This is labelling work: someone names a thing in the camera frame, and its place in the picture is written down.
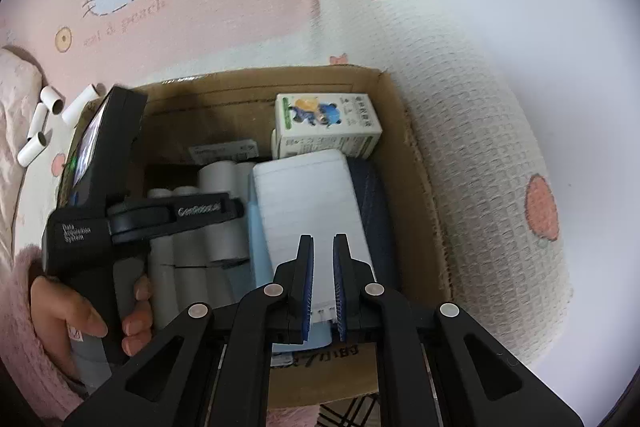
white label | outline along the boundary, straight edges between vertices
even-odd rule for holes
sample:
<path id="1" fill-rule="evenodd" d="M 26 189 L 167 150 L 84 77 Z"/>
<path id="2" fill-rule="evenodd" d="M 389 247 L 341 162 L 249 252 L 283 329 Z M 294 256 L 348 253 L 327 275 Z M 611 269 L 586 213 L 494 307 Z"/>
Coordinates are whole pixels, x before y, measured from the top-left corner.
<path id="1" fill-rule="evenodd" d="M 194 216 L 196 214 L 208 214 L 209 212 L 217 212 L 220 210 L 220 203 L 215 204 L 203 204 L 201 206 L 190 206 L 189 208 L 184 208 L 181 206 L 178 209 L 178 216 Z"/>
<path id="2" fill-rule="evenodd" d="M 66 325 L 66 333 L 68 333 L 69 338 L 72 341 L 84 342 L 84 340 L 82 339 L 82 331 L 76 330 L 76 328 L 74 328 L 73 326 L 69 326 L 67 324 Z"/>
<path id="3" fill-rule="evenodd" d="M 76 229 L 76 226 L 71 225 L 62 225 L 62 231 L 64 233 L 65 242 L 73 243 L 74 241 L 82 241 L 84 236 L 91 233 L 90 227 L 80 227 Z"/>
<path id="4" fill-rule="evenodd" d="M 255 140 L 194 145 L 189 147 L 189 154 L 196 165 L 208 165 L 221 160 L 242 162 L 259 156 L 258 144 Z"/>

device handle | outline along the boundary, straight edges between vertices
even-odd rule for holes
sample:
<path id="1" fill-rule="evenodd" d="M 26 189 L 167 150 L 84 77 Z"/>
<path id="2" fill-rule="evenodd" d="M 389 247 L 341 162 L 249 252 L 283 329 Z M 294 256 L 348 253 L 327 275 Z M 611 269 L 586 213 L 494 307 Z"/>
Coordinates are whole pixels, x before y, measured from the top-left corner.
<path id="1" fill-rule="evenodd" d="M 122 320 L 135 308 L 134 285 L 144 272 L 144 258 L 136 256 L 61 279 L 91 302 L 108 328 L 103 338 L 69 330 L 71 356 L 89 393 L 129 360 L 122 350 Z"/>

paper tube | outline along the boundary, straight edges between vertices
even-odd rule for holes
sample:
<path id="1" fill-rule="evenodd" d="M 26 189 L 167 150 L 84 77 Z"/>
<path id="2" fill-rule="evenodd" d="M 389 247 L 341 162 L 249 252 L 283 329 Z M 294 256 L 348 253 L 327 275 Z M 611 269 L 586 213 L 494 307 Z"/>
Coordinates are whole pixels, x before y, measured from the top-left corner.
<path id="1" fill-rule="evenodd" d="M 178 187 L 174 190 L 174 196 L 187 196 L 188 194 L 198 193 L 197 187 Z M 207 251 L 202 229 L 175 233 L 172 237 L 174 238 L 175 266 L 207 266 Z"/>
<path id="2" fill-rule="evenodd" d="M 47 118 L 47 111 L 47 106 L 42 102 L 38 102 L 38 105 L 36 105 L 36 110 L 33 112 L 31 123 L 29 124 L 27 140 L 33 138 L 37 133 L 42 131 L 42 128 L 44 127 L 44 119 Z"/>
<path id="3" fill-rule="evenodd" d="M 228 192 L 238 197 L 238 172 L 230 161 L 212 163 L 198 172 L 202 193 Z M 209 225 L 204 229 L 207 256 L 212 264 L 233 266 L 249 259 L 249 241 L 240 219 Z"/>
<path id="4" fill-rule="evenodd" d="M 152 188 L 149 198 L 171 196 L 167 188 Z M 151 308 L 154 312 L 154 326 L 161 330 L 178 315 L 178 298 L 175 292 L 174 240 L 171 236 L 156 237 L 149 241 L 151 252 L 148 258 L 149 279 L 153 288 Z"/>
<path id="5" fill-rule="evenodd" d="M 178 298 L 178 311 L 191 306 L 195 302 L 209 303 L 207 294 L 207 269 L 178 268 L 174 269 L 175 294 Z"/>
<path id="6" fill-rule="evenodd" d="M 47 139 L 39 132 L 18 152 L 18 163 L 27 167 L 47 146 Z"/>
<path id="7" fill-rule="evenodd" d="M 161 330 L 180 312 L 175 288 L 175 269 L 173 266 L 149 262 L 149 279 L 153 288 L 151 308 L 154 312 L 154 326 L 156 330 Z"/>
<path id="8" fill-rule="evenodd" d="M 254 171 L 255 163 L 245 162 L 236 165 L 236 172 L 238 173 L 238 198 L 242 200 L 242 204 L 246 206 L 246 202 L 249 201 L 249 177 Z"/>
<path id="9" fill-rule="evenodd" d="M 100 96 L 95 91 L 94 84 L 89 84 L 84 88 L 84 91 L 80 93 L 78 97 L 62 112 L 62 120 L 64 120 L 69 127 L 75 127 L 78 125 L 84 106 L 98 98 L 100 98 Z"/>
<path id="10" fill-rule="evenodd" d="M 53 114 L 60 114 L 60 111 L 62 111 L 62 108 L 65 105 L 65 103 L 62 102 L 60 95 L 51 86 L 42 88 L 40 91 L 40 99 Z"/>
<path id="11" fill-rule="evenodd" d="M 149 198 L 167 198 L 172 195 L 172 191 L 168 188 L 152 188 L 147 193 Z M 149 243 L 151 245 L 149 264 L 174 265 L 174 240 L 170 235 L 156 237 Z"/>
<path id="12" fill-rule="evenodd" d="M 247 243 L 249 242 L 249 225 L 247 222 L 246 208 L 249 202 L 249 181 L 254 171 L 255 163 L 245 162 L 236 165 L 236 174 L 238 178 L 238 197 L 244 206 L 244 216 L 240 219 L 242 222 L 242 230 L 246 234 Z"/>
<path id="13" fill-rule="evenodd" d="M 222 308 L 234 303 L 233 291 L 225 271 L 219 266 L 207 267 L 207 304 L 212 308 Z"/>

pink fuzzy sleeve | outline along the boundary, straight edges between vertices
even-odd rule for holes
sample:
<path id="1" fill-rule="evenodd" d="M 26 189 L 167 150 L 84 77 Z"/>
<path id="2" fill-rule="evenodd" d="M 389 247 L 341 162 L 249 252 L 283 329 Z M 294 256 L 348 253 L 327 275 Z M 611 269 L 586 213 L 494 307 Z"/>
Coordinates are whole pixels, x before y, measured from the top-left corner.
<path id="1" fill-rule="evenodd" d="M 31 324 L 29 267 L 39 261 L 39 248 L 22 250 L 0 290 L 0 357 L 38 416 L 64 419 L 82 400 L 49 360 Z"/>
<path id="2" fill-rule="evenodd" d="M 319 405 L 267 411 L 267 427 L 316 427 Z"/>

small white box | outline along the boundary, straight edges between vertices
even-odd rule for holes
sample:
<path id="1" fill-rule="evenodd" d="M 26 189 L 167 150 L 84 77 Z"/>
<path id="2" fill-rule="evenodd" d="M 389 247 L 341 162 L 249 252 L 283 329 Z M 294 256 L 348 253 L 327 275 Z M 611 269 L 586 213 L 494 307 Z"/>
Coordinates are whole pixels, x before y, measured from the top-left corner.
<path id="1" fill-rule="evenodd" d="M 364 93 L 293 93 L 276 97 L 274 159 L 325 149 L 368 158 L 381 134 L 376 112 Z"/>

